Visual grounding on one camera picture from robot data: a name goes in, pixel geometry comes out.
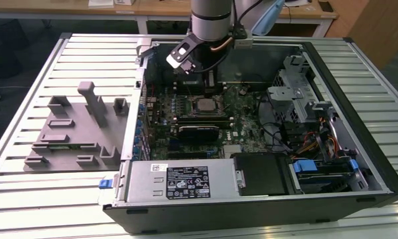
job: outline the red wire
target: red wire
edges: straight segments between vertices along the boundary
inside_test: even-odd
[[[310,134],[316,134],[317,132],[308,132],[306,133],[306,135],[305,135],[305,137],[304,137],[304,144],[302,144],[302,147],[305,146],[305,144],[306,144],[306,138],[308,138],[308,136],[310,135]]]

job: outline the blue tab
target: blue tab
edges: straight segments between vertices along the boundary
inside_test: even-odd
[[[112,188],[113,179],[102,179],[98,183],[100,189],[110,189]]]
[[[317,171],[316,163],[312,159],[298,160],[302,171]]]
[[[301,159],[293,164],[294,172],[317,171],[316,163],[312,159]]]
[[[350,164],[354,170],[358,169],[358,163],[354,159],[350,160]]]
[[[294,163],[293,163],[293,169],[294,169],[294,172],[296,172],[296,173],[301,172],[301,166],[300,166],[300,163],[298,163],[298,162],[294,162]]]

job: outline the wooden table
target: wooden table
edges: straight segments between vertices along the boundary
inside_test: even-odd
[[[317,0],[305,6],[286,7],[277,23],[316,24],[314,37],[324,37],[334,12],[324,12]],[[0,0],[0,18],[136,20],[138,31],[148,34],[149,20],[189,21],[190,0],[137,0],[132,6],[89,9],[88,0]]]

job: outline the gray floor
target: gray floor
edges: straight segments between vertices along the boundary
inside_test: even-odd
[[[53,20],[51,29],[44,28],[40,20],[21,20],[20,23],[29,38],[31,46],[25,50],[16,52],[17,58],[23,63],[23,72],[9,79],[0,80],[0,137],[41,70],[60,34],[63,32],[138,33],[137,24],[133,21]],[[149,22],[148,25],[150,34],[184,34],[188,28],[186,22],[181,22],[177,28],[173,27],[173,22]],[[398,89],[398,54],[384,69],[384,74]]]

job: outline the table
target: table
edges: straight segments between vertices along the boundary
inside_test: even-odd
[[[316,24],[313,36],[324,37],[337,17],[313,0],[309,5],[284,8],[277,23]],[[88,9],[88,0],[0,0],[0,18],[134,20],[140,34],[148,34],[149,20],[189,21],[190,0],[137,0],[132,6],[106,9]]]
[[[130,102],[136,73],[137,43],[150,35],[73,34],[60,39],[39,77],[0,140],[0,239],[5,238],[398,238],[398,202],[365,209],[332,223],[281,225],[158,236],[128,235],[97,204],[98,182],[114,172],[27,173],[24,158],[49,114],[51,96],[67,95],[71,102],[81,80],[89,79],[105,102],[125,97]],[[156,35],[178,41],[182,35]],[[310,41],[398,173],[398,92],[353,43],[341,38],[266,37],[274,41]],[[88,64],[61,70],[60,63],[102,63],[101,70]],[[124,62],[126,66],[113,67]]]

